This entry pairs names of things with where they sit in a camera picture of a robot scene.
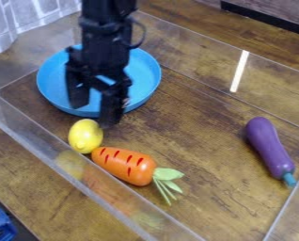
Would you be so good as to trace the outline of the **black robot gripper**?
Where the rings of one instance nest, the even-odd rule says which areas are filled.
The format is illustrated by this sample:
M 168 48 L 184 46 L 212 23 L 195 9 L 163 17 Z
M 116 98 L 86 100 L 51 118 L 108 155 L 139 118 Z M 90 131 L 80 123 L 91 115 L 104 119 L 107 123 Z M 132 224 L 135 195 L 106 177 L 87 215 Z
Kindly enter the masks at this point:
M 132 23 L 96 22 L 79 17 L 82 27 L 82 48 L 67 48 L 66 81 L 70 104 L 79 109 L 90 103 L 90 86 L 87 76 L 122 71 L 130 60 L 130 44 L 132 40 Z M 131 82 L 103 84 L 100 92 L 99 125 L 110 128 L 119 124 L 130 102 L 128 90 Z

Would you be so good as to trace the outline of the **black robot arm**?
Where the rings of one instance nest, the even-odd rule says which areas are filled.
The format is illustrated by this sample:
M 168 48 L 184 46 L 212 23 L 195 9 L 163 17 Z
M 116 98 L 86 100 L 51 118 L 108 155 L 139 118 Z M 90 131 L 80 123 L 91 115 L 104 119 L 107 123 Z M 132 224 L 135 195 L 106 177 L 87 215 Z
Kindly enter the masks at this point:
M 91 102 L 91 89 L 100 92 L 98 123 L 116 125 L 128 103 L 132 85 L 124 68 L 130 61 L 136 0 L 82 0 L 82 49 L 67 48 L 66 81 L 74 109 Z

